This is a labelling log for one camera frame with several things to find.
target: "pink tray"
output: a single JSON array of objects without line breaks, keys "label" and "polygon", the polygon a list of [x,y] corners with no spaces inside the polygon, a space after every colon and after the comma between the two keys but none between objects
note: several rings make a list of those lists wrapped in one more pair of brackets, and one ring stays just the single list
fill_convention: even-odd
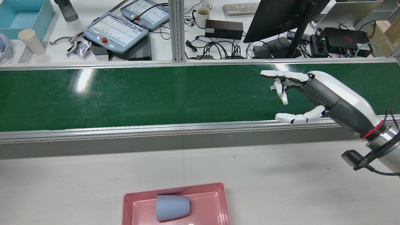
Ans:
[{"label": "pink tray", "polygon": [[[156,220],[157,195],[189,197],[190,214],[181,219]],[[223,183],[140,191],[124,195],[122,225],[231,225]]]}]

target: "robotic hand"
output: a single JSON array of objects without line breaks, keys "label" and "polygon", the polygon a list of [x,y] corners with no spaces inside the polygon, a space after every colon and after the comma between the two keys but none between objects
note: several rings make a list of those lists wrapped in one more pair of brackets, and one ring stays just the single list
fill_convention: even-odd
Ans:
[{"label": "robotic hand", "polygon": [[307,74],[290,71],[263,70],[261,75],[275,79],[271,90],[276,90],[283,104],[288,104],[286,91],[294,88],[303,93],[316,107],[302,115],[278,113],[275,119],[292,124],[304,124],[322,116],[332,118],[356,136],[368,141],[372,149],[365,157],[355,150],[342,157],[354,170],[367,168],[382,175],[400,175],[376,171],[369,163],[380,159],[395,172],[400,171],[400,132],[398,127],[387,127],[374,113],[370,104],[336,78],[322,71]]}]

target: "blue cup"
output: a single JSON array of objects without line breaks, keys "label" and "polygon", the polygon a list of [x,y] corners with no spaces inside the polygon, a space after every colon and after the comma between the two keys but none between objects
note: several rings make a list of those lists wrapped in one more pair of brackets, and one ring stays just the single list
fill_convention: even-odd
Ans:
[{"label": "blue cup", "polygon": [[157,221],[177,219],[190,213],[189,198],[180,195],[157,195]]}]

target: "green cable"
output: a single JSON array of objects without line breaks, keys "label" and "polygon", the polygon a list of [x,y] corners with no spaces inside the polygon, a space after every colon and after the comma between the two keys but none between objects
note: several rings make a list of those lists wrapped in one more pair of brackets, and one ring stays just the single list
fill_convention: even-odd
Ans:
[{"label": "green cable", "polygon": [[362,44],[362,45],[357,49],[356,53],[354,54],[354,58],[357,57],[357,54],[358,54],[358,52],[361,50],[361,48],[364,47],[364,46],[367,45],[367,44],[372,44],[372,45],[374,45],[374,46],[376,47],[376,49],[378,50],[378,53],[376,54],[376,57],[379,57],[379,51],[380,51],[380,50],[379,50],[379,47],[377,46],[377,44],[372,43],[372,42],[367,42],[367,43],[365,43],[365,44]]}]

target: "white table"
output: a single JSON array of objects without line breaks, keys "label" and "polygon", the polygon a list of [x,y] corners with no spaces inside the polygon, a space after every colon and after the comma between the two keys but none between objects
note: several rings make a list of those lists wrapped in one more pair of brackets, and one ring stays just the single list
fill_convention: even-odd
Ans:
[{"label": "white table", "polygon": [[[188,10],[190,10],[190,8],[194,5],[197,4],[199,2],[199,0],[186,0],[185,1],[185,12],[187,12]],[[210,19],[211,20],[226,20],[226,21],[233,21],[233,22],[242,22],[243,23],[243,28],[244,31],[247,32],[248,28],[250,27],[251,21],[253,20],[254,15],[239,15],[239,16],[229,16],[228,14],[226,14],[223,9],[222,6],[224,4],[234,4],[234,3],[243,3],[243,2],[257,2],[257,0],[213,0],[213,9],[211,10],[210,13]],[[330,8],[335,4],[335,0],[331,0],[328,5],[326,6],[326,8],[322,11],[322,13],[327,13]],[[188,13],[186,14],[186,16],[192,16],[192,13]],[[309,24],[305,30],[305,34],[315,34],[316,29],[314,29],[311,24]],[[204,30],[198,28],[197,26],[194,27],[190,27],[190,26],[185,26],[185,39],[192,41],[195,39],[196,36],[201,36],[204,35]],[[286,37],[286,33],[279,35],[279,37]],[[262,41],[264,42],[268,42],[271,40],[275,40],[278,38],[278,35],[275,35],[273,37],[270,38],[266,38],[263,39]],[[201,40],[205,40],[205,41],[210,41],[209,38],[205,38],[205,37],[201,37]],[[232,40],[229,39],[218,39],[218,40],[228,40],[230,42],[232,42]],[[238,44],[241,48],[241,55],[243,57],[246,57],[246,49],[248,47],[248,43],[243,43],[244,37],[242,38],[242,40],[236,40],[235,44]],[[195,41],[193,42],[194,46],[204,46],[206,43],[205,42],[201,42],[201,41]],[[232,49],[232,45],[230,43],[220,43],[228,52],[228,54],[230,55],[231,53],[231,49]],[[256,42],[250,45],[250,47],[248,48],[248,53],[250,56],[254,56],[253,54],[253,46],[261,46],[262,43],[261,42]],[[197,55],[202,55],[203,53],[203,49],[200,48],[198,49],[197,52],[193,52],[189,47],[185,47],[185,51],[186,54],[188,55],[188,57],[196,57]],[[217,50],[216,47],[212,47],[210,54],[213,56],[214,59],[220,59],[220,55],[219,52]],[[339,55],[337,54],[330,54],[332,57],[334,58],[338,58]]]},{"label": "white table", "polygon": [[365,154],[364,145],[354,140],[0,160],[0,224],[117,225],[126,192],[217,181],[225,183],[233,225],[398,224],[400,179],[355,172],[340,157],[348,149]]},{"label": "white table", "polygon": [[[46,53],[40,56],[34,55],[30,49],[25,48],[25,44],[20,40],[11,40],[13,55],[6,62],[1,63],[0,67],[10,66],[10,64],[18,64],[18,66],[20,66],[23,65],[23,63],[51,63],[52,65],[60,65],[68,62],[107,62],[107,55],[95,56],[90,54],[85,58],[81,58],[77,55],[71,54],[70,57],[67,57],[66,51],[72,45],[66,39],[60,41],[57,45],[50,45],[49,41],[54,41],[63,36],[74,36],[84,27],[91,24],[94,19],[102,16],[120,2],[121,0],[71,0],[71,3],[79,18],[73,22],[67,22],[64,20],[58,5],[54,2],[54,0],[51,0],[55,13],[42,41]],[[161,3],[164,2],[164,0],[155,0],[155,2]],[[114,14],[123,17],[120,9],[115,10]],[[150,43],[152,48],[152,59],[154,61],[171,62],[171,40],[164,40],[160,34],[150,33]],[[113,57],[113,61],[121,61],[121,59],[118,59],[118,57]]]}]

